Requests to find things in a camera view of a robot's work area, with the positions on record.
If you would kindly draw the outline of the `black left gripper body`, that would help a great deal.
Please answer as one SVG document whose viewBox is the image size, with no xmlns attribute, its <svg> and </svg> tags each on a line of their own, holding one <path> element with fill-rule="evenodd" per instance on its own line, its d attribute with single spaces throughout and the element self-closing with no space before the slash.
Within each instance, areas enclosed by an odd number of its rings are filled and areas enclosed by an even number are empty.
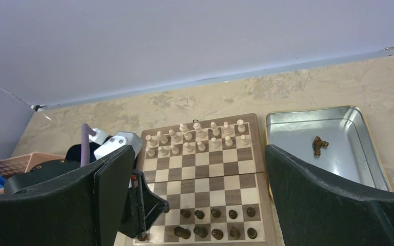
<svg viewBox="0 0 394 246">
<path fill-rule="evenodd" d="M 4 194 L 14 194 L 17 191 L 73 171 L 80 167 L 81 145 L 73 145 L 67 151 L 64 159 L 44 161 L 35 165 L 27 173 L 11 176 L 4 184 Z"/>
</svg>

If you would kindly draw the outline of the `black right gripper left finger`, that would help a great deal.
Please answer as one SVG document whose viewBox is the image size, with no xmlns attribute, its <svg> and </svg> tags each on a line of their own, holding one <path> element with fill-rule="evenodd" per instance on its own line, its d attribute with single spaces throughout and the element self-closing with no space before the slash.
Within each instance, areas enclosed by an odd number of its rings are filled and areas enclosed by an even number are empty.
<svg viewBox="0 0 394 246">
<path fill-rule="evenodd" d="M 51 180 L 0 195 L 0 245 L 114 245 L 135 152 L 129 145 Z"/>
</svg>

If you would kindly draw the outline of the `dark pawn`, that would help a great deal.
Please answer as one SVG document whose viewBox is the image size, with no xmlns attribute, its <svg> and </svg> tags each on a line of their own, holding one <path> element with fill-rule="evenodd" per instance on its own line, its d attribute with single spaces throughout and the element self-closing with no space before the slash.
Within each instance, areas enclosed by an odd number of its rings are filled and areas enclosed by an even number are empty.
<svg viewBox="0 0 394 246">
<path fill-rule="evenodd" d="M 183 218 L 190 218 L 191 217 L 191 212 L 187 209 L 180 209 L 180 215 Z"/>
<path fill-rule="evenodd" d="M 202 220 L 205 218 L 205 213 L 202 210 L 195 210 L 194 215 L 199 220 Z"/>
<path fill-rule="evenodd" d="M 230 219 L 235 220 L 238 217 L 238 213 L 236 212 L 236 210 L 230 209 L 228 211 L 228 216 Z"/>
<path fill-rule="evenodd" d="M 221 211 L 216 208 L 212 208 L 210 213 L 213 218 L 220 218 L 220 216 L 221 216 Z"/>
</svg>

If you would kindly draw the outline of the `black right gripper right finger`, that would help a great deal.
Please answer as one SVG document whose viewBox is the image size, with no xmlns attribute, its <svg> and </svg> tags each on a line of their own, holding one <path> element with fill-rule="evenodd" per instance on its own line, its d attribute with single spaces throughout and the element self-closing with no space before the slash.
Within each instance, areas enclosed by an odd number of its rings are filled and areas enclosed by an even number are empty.
<svg viewBox="0 0 394 246">
<path fill-rule="evenodd" d="M 265 163 L 286 245 L 394 245 L 394 193 L 267 145 Z"/>
</svg>

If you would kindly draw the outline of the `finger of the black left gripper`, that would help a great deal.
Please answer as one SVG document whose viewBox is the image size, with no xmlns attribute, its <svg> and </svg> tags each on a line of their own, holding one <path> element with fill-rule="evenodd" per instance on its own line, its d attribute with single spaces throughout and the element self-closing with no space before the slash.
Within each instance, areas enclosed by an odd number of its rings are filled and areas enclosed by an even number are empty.
<svg viewBox="0 0 394 246">
<path fill-rule="evenodd" d="M 169 210 L 169 202 L 149 189 L 144 173 L 133 170 L 118 231 L 133 239 L 145 239 L 156 220 Z"/>
</svg>

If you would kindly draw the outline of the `dark back rank piece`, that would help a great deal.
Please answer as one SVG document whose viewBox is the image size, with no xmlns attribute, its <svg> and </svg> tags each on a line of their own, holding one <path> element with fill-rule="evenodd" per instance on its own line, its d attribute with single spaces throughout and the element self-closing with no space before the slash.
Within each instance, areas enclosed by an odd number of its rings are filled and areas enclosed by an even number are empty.
<svg viewBox="0 0 394 246">
<path fill-rule="evenodd" d="M 183 239 L 189 239 L 191 236 L 190 231 L 187 228 L 177 226 L 173 229 L 173 233 L 175 236 Z"/>
</svg>

